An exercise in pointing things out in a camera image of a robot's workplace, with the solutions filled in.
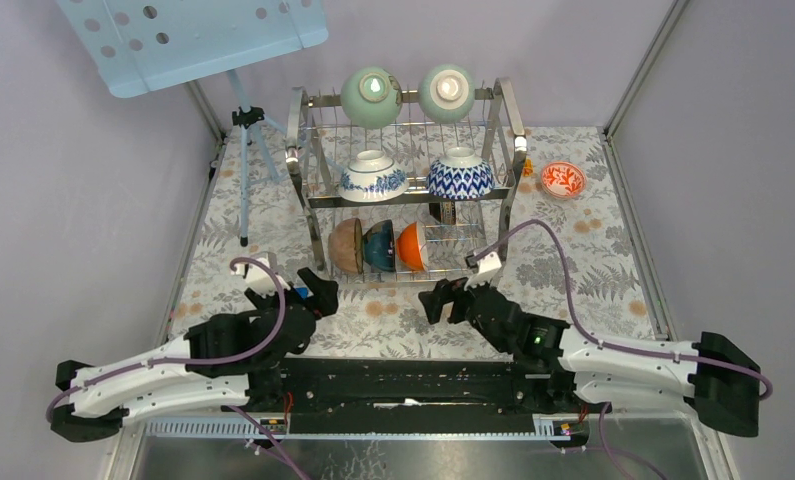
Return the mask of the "orange bowl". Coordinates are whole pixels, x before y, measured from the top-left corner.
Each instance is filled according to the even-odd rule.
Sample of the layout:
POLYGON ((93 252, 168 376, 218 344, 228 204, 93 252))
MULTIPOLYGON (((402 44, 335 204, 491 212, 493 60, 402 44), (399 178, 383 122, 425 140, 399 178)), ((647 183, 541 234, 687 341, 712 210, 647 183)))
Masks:
POLYGON ((419 222, 408 225, 396 241, 396 250, 401 262, 412 271, 426 271, 429 254, 425 226, 419 222))

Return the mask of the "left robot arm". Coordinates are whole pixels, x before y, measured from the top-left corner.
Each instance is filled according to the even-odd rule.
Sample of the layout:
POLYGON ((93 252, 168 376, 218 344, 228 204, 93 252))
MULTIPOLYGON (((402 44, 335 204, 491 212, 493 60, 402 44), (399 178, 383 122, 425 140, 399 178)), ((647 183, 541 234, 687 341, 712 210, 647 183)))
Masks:
POLYGON ((171 412, 290 406, 280 363, 302 354, 318 321, 336 313, 339 286, 302 268, 302 294, 262 259, 236 258, 230 270, 243 280, 252 309, 216 314, 153 350, 112 364, 61 362, 55 380, 60 392, 45 413, 51 430, 85 443, 171 412))

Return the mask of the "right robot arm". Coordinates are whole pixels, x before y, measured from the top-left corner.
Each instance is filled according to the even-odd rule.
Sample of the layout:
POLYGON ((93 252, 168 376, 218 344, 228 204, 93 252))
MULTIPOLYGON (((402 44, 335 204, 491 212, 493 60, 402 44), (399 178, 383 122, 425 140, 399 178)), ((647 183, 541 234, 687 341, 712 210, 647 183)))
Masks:
POLYGON ((526 371, 550 374, 546 396, 556 410, 570 412, 582 402, 674 404, 713 430, 748 438, 759 433, 761 369, 719 333, 679 342, 597 339, 465 278, 440 280, 418 299, 429 323, 438 323, 449 306, 449 323, 468 323, 526 371))

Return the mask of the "red white coral bowl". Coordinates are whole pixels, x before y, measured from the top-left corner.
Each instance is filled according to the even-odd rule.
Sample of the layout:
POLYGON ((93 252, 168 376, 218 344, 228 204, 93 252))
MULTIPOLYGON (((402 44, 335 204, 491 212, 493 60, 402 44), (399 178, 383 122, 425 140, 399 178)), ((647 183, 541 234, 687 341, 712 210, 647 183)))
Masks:
POLYGON ((573 199, 587 187, 584 172, 569 162, 551 162, 540 172, 542 187, 549 195, 560 199, 573 199))

